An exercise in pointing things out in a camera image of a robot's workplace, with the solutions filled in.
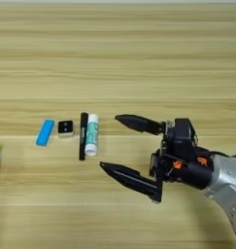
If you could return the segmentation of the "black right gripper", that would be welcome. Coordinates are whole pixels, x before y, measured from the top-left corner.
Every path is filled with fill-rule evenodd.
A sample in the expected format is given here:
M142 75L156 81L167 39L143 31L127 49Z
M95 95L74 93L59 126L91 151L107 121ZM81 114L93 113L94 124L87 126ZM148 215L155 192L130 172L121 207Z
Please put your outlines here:
M136 115L116 115L115 119L130 129L159 135L165 132L166 122L156 122ZM206 158L183 160L159 150L151 156L150 176L156 181L143 177L139 171L121 164L100 162L100 167L124 187L148 196L152 201L161 202L162 182L179 182L197 190L204 190L212 180L213 163Z

